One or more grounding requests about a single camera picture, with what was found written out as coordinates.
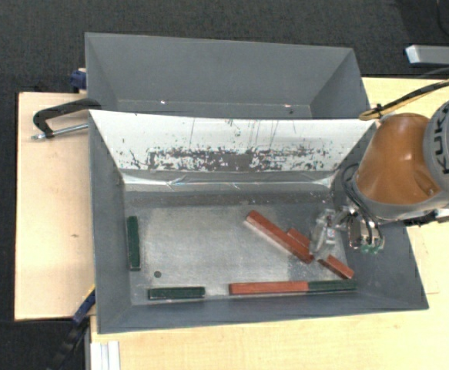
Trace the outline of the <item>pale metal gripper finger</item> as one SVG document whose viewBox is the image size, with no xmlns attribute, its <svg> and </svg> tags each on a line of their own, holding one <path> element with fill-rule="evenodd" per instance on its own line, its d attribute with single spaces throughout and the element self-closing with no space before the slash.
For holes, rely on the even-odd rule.
<svg viewBox="0 0 449 370">
<path fill-rule="evenodd" d="M 329 228 L 329 211 L 323 210 L 315 221 L 315 226 L 311 234 L 311 251 L 314 254 L 319 254 L 326 250 L 328 243 L 328 228 Z"/>
<path fill-rule="evenodd" d="M 326 260 L 336 248 L 338 231 L 333 227 L 323 227 L 319 239 L 319 259 Z"/>
</svg>

